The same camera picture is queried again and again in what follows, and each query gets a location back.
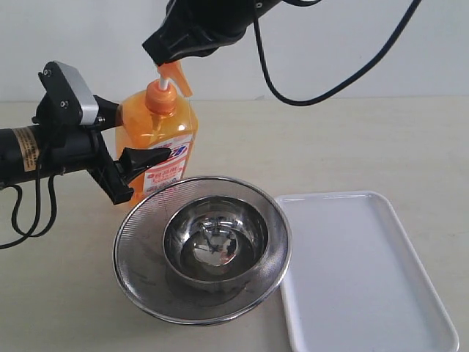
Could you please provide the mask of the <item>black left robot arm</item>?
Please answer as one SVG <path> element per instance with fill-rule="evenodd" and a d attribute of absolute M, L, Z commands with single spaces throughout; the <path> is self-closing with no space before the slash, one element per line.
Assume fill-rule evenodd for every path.
<path fill-rule="evenodd" d="M 115 205 L 130 201 L 131 182 L 169 159 L 167 147 L 123 149 L 114 160 L 102 132 L 119 127 L 117 103 L 95 96 L 98 107 L 93 125 L 61 125 L 51 99 L 38 104 L 32 125 L 1 130 L 1 185 L 87 171 Z"/>

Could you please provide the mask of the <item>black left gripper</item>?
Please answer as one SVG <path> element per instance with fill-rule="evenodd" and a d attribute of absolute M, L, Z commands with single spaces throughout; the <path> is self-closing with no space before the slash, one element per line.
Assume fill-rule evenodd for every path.
<path fill-rule="evenodd" d="M 40 177 L 86 170 L 115 205 L 133 196 L 127 185 L 148 169 L 169 159 L 166 147 L 140 150 L 125 147 L 114 163 L 102 132 L 121 125 L 119 104 L 94 95 L 98 105 L 94 125 L 57 125 L 47 118 L 40 103 L 32 118 L 40 154 Z"/>

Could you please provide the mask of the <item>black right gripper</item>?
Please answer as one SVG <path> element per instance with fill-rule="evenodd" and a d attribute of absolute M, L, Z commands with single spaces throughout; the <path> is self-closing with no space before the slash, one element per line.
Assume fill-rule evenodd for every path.
<path fill-rule="evenodd" d="M 157 66 L 185 57 L 206 57 L 229 44 L 228 37 L 193 37 L 189 28 L 200 28 L 234 37 L 244 32 L 254 15 L 263 16 L 280 1 L 170 1 L 161 27 L 142 48 Z"/>

